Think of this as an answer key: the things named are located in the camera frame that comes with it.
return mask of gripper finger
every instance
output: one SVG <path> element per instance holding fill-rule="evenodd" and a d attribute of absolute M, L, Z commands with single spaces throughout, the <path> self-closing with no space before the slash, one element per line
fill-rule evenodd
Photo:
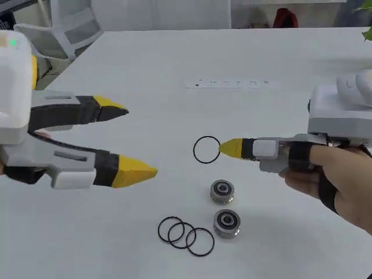
<path fill-rule="evenodd" d="M 102 96 L 74 96 L 59 91 L 34 91 L 28 131 L 108 121 L 128 110 Z"/>
<path fill-rule="evenodd" d="M 108 151 L 69 145 L 34 133 L 20 145 L 0 146 L 4 173 L 35 184 L 43 174 L 53 188 L 88 188 L 101 185 L 121 188 L 150 179 L 158 173 L 139 160 Z"/>

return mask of white chair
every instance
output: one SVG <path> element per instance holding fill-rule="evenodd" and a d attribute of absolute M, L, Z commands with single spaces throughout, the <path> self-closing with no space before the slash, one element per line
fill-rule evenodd
<path fill-rule="evenodd" d="M 61 27 L 75 52 L 103 34 L 90 0 L 51 0 L 51 12 L 52 27 Z"/>
<path fill-rule="evenodd" d="M 72 60 L 74 50 L 63 32 L 57 27 L 40 27 L 16 24 L 14 30 L 23 33 L 30 41 L 33 55 L 48 60 Z"/>
<path fill-rule="evenodd" d="M 51 12 L 52 27 L 14 26 L 14 30 L 30 40 L 37 57 L 73 61 L 82 49 L 103 34 L 90 8 L 90 0 L 51 0 Z"/>

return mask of finger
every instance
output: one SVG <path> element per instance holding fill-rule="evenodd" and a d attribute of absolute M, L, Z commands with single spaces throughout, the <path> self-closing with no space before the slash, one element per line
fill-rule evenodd
<path fill-rule="evenodd" d="M 291 177 L 286 177 L 285 183 L 294 190 L 319 199 L 318 185 L 316 183 L 310 181 L 301 181 Z"/>
<path fill-rule="evenodd" d="M 47 134 L 47 133 L 36 132 L 36 134 L 41 135 L 41 136 L 46 137 L 46 138 L 51 138 L 51 135 L 49 135 L 49 134 Z"/>
<path fill-rule="evenodd" d="M 283 178 L 292 178 L 294 180 L 304 181 L 304 182 L 319 182 L 319 173 L 299 173 L 297 171 L 288 171 L 284 174 Z"/>
<path fill-rule="evenodd" d="M 310 150 L 309 161 L 317 166 L 326 166 L 345 157 L 346 150 L 324 145 L 313 145 Z"/>

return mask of hand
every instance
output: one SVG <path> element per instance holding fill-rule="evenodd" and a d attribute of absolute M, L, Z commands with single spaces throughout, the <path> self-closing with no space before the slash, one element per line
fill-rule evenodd
<path fill-rule="evenodd" d="M 357 148 L 314 145 L 310 162 L 322 166 L 327 179 L 337 188 L 337 213 L 372 235 L 372 158 Z M 288 171 L 280 176 L 291 188 L 319 199 L 319 174 Z"/>
<path fill-rule="evenodd" d="M 46 138 L 50 138 L 51 137 L 50 135 L 48 135 L 46 133 L 36 132 L 36 134 L 42 135 L 43 137 L 46 137 Z M 3 169 L 4 169 L 4 164 L 0 161 L 0 176 L 2 176 L 4 174 Z"/>

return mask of black strap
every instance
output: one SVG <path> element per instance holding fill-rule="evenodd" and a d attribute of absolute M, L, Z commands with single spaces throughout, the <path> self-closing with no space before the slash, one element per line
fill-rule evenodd
<path fill-rule="evenodd" d="M 326 178 L 323 171 L 321 171 L 318 183 L 319 199 L 322 204 L 338 215 L 335 208 L 335 197 L 337 191 L 337 188 L 333 186 L 333 184 Z"/>
<path fill-rule="evenodd" d="M 322 169 L 310 163 L 310 150 L 313 145 L 312 142 L 292 142 L 289 146 L 288 166 L 291 170 L 303 173 L 319 171 L 318 194 L 320 201 L 337 214 L 335 209 L 337 189 L 329 182 Z"/>

